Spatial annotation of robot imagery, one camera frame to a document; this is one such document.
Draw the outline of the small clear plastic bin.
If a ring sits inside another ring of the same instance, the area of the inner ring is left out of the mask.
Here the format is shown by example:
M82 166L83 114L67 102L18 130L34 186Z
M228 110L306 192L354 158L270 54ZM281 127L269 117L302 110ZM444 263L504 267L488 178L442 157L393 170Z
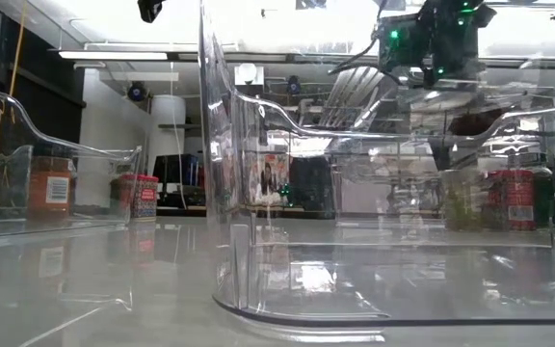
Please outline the small clear plastic bin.
M424 224L442 217L442 187L430 155L378 153L336 156L336 217L382 223Z

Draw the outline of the colourful printed poster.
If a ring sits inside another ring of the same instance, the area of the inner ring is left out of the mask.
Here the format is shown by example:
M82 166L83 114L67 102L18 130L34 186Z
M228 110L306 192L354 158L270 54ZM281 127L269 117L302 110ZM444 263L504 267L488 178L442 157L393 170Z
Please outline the colourful printed poster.
M285 206L289 192L289 159L286 154L250 156L251 205Z

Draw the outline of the red smoked paprika tin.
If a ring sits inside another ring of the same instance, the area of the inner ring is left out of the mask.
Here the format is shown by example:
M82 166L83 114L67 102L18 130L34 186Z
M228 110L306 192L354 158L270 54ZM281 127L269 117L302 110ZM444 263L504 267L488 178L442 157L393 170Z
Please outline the red smoked paprika tin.
M119 206L130 219L156 217L158 178L145 174L123 174L117 181Z
M527 170L489 172L485 222L492 229L530 231L534 219L534 174Z

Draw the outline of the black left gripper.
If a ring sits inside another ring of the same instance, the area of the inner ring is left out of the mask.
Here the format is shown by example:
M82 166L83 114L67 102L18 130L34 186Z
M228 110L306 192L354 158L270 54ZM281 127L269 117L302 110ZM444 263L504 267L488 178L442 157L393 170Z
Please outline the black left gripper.
M145 23L152 23L162 11L165 0L138 0L141 20Z

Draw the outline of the white cylindrical tank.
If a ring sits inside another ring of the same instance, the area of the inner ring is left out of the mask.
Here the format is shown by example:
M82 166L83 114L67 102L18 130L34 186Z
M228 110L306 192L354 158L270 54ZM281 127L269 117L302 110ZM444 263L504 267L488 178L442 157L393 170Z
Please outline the white cylindrical tank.
M147 172L153 175L158 156L181 154L185 130L176 128L185 123L185 100L176 95L155 95L151 101L152 125L148 136Z

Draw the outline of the green herb jar black lid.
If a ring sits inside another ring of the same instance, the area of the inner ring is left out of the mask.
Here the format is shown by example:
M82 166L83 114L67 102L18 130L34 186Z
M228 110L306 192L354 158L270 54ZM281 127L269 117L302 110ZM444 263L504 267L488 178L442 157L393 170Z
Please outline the green herb jar black lid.
M448 170L440 175L445 225L452 231L482 228L481 175L472 169Z

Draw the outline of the large clear plastic bin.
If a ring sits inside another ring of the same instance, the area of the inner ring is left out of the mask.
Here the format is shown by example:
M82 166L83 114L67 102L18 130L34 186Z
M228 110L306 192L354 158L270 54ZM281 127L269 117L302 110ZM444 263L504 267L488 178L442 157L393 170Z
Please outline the large clear plastic bin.
M371 63L381 16L425 0L200 0L199 67L214 300L266 338L381 347L555 347L555 20L497 9L472 80L398 84L360 129L318 125L336 68ZM262 86L234 68L264 67ZM297 75L301 93L286 92ZM481 175L482 228L336 217L336 156L430 155ZM251 205L250 156L286 154L285 206ZM489 172L545 167L547 227L492 229Z

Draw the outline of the black overhead bracket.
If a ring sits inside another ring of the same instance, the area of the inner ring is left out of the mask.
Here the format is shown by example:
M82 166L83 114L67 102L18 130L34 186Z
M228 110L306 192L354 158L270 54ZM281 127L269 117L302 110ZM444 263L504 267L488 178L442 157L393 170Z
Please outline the black overhead bracket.
M549 20L555 20L555 2L544 0L485 0L484 3L497 9L511 9L518 12L543 13Z

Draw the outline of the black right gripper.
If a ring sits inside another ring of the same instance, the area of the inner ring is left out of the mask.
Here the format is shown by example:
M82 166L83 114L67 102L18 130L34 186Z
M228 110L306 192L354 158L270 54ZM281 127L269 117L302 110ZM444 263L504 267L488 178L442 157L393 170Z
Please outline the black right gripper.
M382 17L377 38L382 70L421 66L425 55L425 33L418 25L417 13Z

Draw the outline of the white square lamp fixture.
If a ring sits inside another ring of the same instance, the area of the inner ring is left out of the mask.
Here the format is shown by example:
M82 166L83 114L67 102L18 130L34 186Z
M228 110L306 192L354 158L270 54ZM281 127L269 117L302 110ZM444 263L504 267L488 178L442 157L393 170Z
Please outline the white square lamp fixture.
M243 63L234 68L236 86L262 86L265 81L264 67L253 63Z

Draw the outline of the white slatted ceiling vent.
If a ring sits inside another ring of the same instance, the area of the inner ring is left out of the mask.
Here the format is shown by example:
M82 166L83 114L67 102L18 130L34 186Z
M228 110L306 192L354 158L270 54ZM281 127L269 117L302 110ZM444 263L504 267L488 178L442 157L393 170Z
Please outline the white slatted ceiling vent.
M354 63L331 73L337 77L323 106L321 128L353 130L368 125L382 100L398 87L371 63Z

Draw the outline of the long ceiling light fixture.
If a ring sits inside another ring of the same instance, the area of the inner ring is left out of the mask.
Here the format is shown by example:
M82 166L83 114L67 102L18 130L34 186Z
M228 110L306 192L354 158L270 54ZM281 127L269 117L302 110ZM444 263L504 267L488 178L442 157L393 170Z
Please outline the long ceiling light fixture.
M87 61L167 61L164 52L141 51L59 51L59 56L68 60Z

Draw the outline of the clear plastic bin left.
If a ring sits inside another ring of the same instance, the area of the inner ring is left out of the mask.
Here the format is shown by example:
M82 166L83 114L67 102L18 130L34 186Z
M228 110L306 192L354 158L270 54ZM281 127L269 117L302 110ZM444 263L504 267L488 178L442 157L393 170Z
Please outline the clear plastic bin left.
M71 155L66 219L28 218L31 159L39 147L60 147ZM123 174L137 174L140 154L138 148L103 150L48 136L16 99L0 93L0 235L125 224L129 216L119 206L116 181Z

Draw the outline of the orange spice jar black lid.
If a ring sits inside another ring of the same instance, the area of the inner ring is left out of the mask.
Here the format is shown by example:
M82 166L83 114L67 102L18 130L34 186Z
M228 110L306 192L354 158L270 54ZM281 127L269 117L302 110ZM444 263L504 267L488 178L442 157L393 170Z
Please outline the orange spice jar black lid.
M73 162L67 149L39 147L31 159L28 218L66 219L70 209Z

